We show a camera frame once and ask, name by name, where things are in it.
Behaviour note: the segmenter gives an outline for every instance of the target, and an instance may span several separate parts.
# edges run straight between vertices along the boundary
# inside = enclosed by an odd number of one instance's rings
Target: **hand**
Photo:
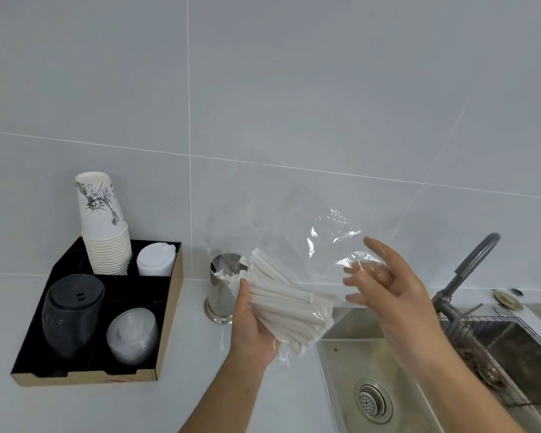
[[[249,283],[243,278],[240,280],[232,314],[231,349],[228,356],[243,363],[246,368],[264,372],[276,357],[279,342],[250,310],[249,296]]]
[[[431,364],[450,356],[451,348],[425,285],[403,257],[378,240],[364,243],[387,264],[355,262],[344,271],[347,286],[359,292],[347,301],[368,306],[378,317],[391,353],[415,379],[422,379]]]

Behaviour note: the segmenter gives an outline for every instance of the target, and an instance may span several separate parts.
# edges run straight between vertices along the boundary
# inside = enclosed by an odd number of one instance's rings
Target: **brass drain cover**
[[[497,299],[497,302],[503,307],[507,307],[515,311],[521,311],[523,309],[523,305],[517,298],[512,297],[510,294],[505,293],[504,291],[494,292],[493,297]]]

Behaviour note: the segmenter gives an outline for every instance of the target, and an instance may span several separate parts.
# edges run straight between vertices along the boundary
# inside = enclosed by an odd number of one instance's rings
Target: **forearm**
[[[524,433],[448,346],[418,378],[445,433]]]
[[[264,369],[230,353],[179,433],[243,433]]]

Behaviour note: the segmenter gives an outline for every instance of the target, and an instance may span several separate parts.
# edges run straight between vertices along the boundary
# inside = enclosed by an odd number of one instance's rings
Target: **stainless steel sink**
[[[375,314],[338,308],[317,344],[339,433],[441,432],[424,394],[393,359]],[[541,340],[516,318],[441,322],[471,370],[528,432],[541,432]]]
[[[441,432],[425,396],[387,349],[375,314],[338,308],[333,318],[340,321],[317,349],[339,433]]]

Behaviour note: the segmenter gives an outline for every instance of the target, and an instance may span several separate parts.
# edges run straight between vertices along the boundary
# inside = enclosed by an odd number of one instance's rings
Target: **bundle of straws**
[[[316,343],[333,325],[335,295],[314,293],[281,273],[279,266],[259,249],[241,262],[248,270],[233,276],[217,274],[229,283],[236,297],[240,279],[250,285],[252,312],[265,327],[297,356]]]

